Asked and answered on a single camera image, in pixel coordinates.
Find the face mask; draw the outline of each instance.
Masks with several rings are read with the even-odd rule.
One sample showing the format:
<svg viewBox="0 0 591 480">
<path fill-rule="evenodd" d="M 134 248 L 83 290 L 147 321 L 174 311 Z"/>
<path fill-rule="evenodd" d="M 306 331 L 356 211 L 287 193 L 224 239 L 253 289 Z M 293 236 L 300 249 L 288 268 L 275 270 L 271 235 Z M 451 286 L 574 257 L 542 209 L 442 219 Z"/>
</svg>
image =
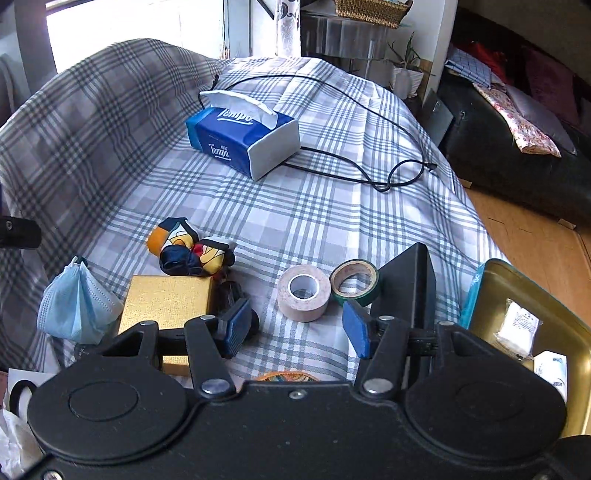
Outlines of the face mask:
<svg viewBox="0 0 591 480">
<path fill-rule="evenodd" d="M 45 289 L 37 328 L 54 337 L 96 345 L 122 311 L 123 302 L 74 257 Z"/>
</svg>

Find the tempo logo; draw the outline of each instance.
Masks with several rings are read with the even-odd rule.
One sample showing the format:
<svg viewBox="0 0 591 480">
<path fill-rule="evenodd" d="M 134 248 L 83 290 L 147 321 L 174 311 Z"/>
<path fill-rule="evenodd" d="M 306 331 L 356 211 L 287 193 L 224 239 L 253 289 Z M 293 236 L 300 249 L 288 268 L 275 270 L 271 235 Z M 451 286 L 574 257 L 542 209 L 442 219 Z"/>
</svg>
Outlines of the tempo logo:
<svg viewBox="0 0 591 480">
<path fill-rule="evenodd" d="M 222 145 L 221 148 L 216 148 L 212 143 L 210 143 L 209 148 L 212 149 L 212 154 L 214 157 L 221 158 L 223 160 L 230 160 L 230 155 L 228 154 L 227 147 L 224 147 Z"/>
<path fill-rule="evenodd" d="M 241 125 L 252 125 L 252 117 L 244 115 L 244 113 L 233 113 L 227 108 L 217 115 L 219 122 L 233 122 Z"/>
</svg>

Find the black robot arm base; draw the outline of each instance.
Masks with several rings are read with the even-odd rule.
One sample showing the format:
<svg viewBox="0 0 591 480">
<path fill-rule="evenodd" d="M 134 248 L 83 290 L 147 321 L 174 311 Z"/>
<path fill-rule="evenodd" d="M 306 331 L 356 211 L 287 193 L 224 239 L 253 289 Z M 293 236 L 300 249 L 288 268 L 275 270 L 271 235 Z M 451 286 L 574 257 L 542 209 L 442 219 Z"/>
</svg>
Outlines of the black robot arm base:
<svg viewBox="0 0 591 480">
<path fill-rule="evenodd" d="M 88 355 L 34 393 L 28 417 L 46 456 L 25 479 L 586 478 L 590 438 L 557 440 L 555 389 L 455 325 L 390 320 L 363 391 L 246 382 L 238 393 L 202 320 L 184 328 L 194 390 L 154 368 L 157 325 L 137 329 L 135 356 Z M 433 372 L 402 389 L 399 359 L 417 355 Z"/>
</svg>

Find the checkered cloth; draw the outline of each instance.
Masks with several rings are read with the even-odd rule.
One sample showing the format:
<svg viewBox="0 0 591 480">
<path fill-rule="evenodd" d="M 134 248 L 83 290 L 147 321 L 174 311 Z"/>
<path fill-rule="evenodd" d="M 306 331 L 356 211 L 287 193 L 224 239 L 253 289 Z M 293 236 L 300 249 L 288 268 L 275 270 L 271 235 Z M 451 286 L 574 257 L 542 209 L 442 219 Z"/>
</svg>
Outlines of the checkered cloth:
<svg viewBox="0 0 591 480">
<path fill-rule="evenodd" d="M 491 87 L 491 68 L 459 48 L 450 47 L 445 66 L 471 82 L 486 88 Z"/>
<path fill-rule="evenodd" d="M 369 186 L 279 167 L 259 182 L 191 148 L 184 121 L 197 93 L 266 73 L 322 79 L 400 123 L 439 168 L 382 194 Z M 305 79 L 240 84 L 300 121 L 303 145 L 347 156 L 385 180 L 396 163 L 421 158 L 408 137 L 333 89 Z M 351 166 L 301 152 L 293 161 L 359 177 Z M 416 164 L 395 181 L 414 177 Z M 457 320 L 478 265 L 502 257 L 449 164 L 394 95 L 318 59 L 205 58 L 155 41 L 115 44 L 59 74 L 0 130 L 4 212 L 36 220 L 36 251 L 1 250 L 0 367 L 56 371 L 75 357 L 70 342 L 36 331 L 43 290 L 74 255 L 124 299 L 134 274 L 161 274 L 145 241 L 162 219 L 184 216 L 207 235 L 234 239 L 232 276 L 251 296 L 261 332 L 228 362 L 251 378 L 303 370 L 352 379 L 357 360 L 331 303 L 313 323 L 277 309 L 275 285 L 289 267 L 309 263 L 327 275 L 351 258 L 377 266 L 425 243 L 437 277 L 437 319 Z"/>
</svg>

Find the blue gripper pad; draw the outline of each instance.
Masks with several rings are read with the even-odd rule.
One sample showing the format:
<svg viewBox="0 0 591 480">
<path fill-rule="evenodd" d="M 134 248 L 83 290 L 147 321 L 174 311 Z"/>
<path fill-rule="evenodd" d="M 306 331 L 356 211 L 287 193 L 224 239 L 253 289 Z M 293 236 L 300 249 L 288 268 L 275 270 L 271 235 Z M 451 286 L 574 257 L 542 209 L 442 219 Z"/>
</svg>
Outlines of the blue gripper pad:
<svg viewBox="0 0 591 480">
<path fill-rule="evenodd" d="M 379 344 L 377 323 L 356 300 L 343 303 L 343 328 L 359 358 L 372 358 Z"/>
<path fill-rule="evenodd" d="M 227 319 L 226 334 L 219 345 L 220 354 L 225 358 L 236 356 L 251 328 L 251 301 L 250 299 L 245 299 L 244 302 L 240 303 L 242 303 L 240 306 L 238 306 L 238 303 L 236 304 L 238 307 L 236 312 L 233 312 L 233 309 L 227 312 L 227 314 L 230 314 L 230 318 Z"/>
</svg>

